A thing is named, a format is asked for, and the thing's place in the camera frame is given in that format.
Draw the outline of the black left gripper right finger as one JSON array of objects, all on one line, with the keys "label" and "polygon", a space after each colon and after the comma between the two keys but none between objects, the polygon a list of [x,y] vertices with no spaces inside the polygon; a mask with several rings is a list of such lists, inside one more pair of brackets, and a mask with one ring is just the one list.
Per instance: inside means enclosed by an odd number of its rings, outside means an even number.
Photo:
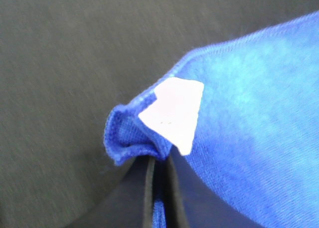
[{"label": "black left gripper right finger", "polygon": [[255,228],[257,224],[212,192],[179,153],[165,163],[168,228]]}]

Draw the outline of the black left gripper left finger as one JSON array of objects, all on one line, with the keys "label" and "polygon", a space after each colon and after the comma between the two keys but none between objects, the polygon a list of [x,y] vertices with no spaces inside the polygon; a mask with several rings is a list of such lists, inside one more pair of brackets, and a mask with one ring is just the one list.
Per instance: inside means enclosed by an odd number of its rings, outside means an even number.
[{"label": "black left gripper left finger", "polygon": [[155,159],[137,157],[119,184],[68,228],[151,228]]}]

